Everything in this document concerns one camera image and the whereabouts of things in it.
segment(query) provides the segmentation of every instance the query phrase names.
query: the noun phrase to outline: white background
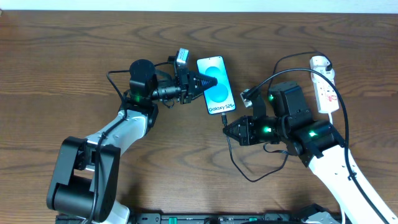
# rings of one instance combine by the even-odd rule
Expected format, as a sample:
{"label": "white background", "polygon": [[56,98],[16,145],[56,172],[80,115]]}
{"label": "white background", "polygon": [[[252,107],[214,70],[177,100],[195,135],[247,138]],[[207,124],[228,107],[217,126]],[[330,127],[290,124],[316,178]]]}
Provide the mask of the white background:
{"label": "white background", "polygon": [[0,0],[3,10],[398,13],[398,0]]}

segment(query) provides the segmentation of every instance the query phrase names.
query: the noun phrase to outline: green light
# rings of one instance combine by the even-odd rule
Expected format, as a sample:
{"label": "green light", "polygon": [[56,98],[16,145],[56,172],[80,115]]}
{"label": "green light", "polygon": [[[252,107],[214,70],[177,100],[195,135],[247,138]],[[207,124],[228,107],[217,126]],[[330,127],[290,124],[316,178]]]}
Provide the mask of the green light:
{"label": "green light", "polygon": [[272,129],[270,128],[270,127],[264,127],[264,132],[271,132],[272,131]]}
{"label": "green light", "polygon": [[314,136],[317,135],[317,134],[316,134],[315,132],[313,132],[313,131],[310,131],[309,134],[310,134],[311,137],[314,137]]}

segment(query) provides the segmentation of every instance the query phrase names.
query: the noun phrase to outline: phone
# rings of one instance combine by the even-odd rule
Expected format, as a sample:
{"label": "phone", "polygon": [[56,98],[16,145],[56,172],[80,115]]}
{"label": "phone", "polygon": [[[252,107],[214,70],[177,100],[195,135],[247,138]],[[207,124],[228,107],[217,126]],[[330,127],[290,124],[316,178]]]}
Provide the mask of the phone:
{"label": "phone", "polygon": [[229,85],[224,60],[221,56],[203,58],[197,61],[198,71],[217,78],[217,85],[204,92],[207,112],[218,114],[235,110],[235,101]]}

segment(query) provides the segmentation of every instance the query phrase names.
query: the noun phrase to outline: wooden table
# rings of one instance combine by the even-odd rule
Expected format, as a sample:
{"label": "wooden table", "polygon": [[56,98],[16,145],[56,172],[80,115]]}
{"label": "wooden table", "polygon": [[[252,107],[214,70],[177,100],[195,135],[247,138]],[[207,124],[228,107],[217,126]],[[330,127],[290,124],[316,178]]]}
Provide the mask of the wooden table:
{"label": "wooden table", "polygon": [[[238,107],[229,121],[252,113],[239,93],[268,77],[279,58],[326,53],[347,105],[352,153],[398,213],[397,39],[396,15],[6,11],[0,17],[0,222],[52,223],[57,213],[45,198],[61,142],[94,133],[116,116],[119,98],[105,73],[140,58],[163,62],[180,47],[190,50],[195,70],[198,58],[224,57]],[[288,59],[279,69],[307,67],[309,59]],[[129,88],[129,75],[114,79]],[[290,73],[275,82],[285,80],[299,82],[316,114],[309,75]],[[122,203],[165,213],[296,210],[311,203],[338,211],[297,157],[258,183],[246,181],[229,159],[220,116],[204,107],[202,98],[171,110],[159,104],[155,127],[121,159]],[[344,135],[341,110],[333,116]],[[261,145],[233,146],[253,178],[282,162]]]}

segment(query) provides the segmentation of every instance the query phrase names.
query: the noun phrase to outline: extension cord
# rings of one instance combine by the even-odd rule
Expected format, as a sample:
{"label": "extension cord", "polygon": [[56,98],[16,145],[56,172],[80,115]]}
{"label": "extension cord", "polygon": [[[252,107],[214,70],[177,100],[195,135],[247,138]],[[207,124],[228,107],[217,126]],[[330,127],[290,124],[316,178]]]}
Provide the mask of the extension cord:
{"label": "extension cord", "polygon": [[[330,62],[324,56],[314,56],[310,60],[311,69],[326,76],[333,84],[335,84],[335,71],[331,69],[326,71],[326,67]],[[337,94],[332,87],[324,81],[319,75],[311,73],[313,87],[315,89],[315,97],[317,99],[318,112],[330,114],[338,110]]]}

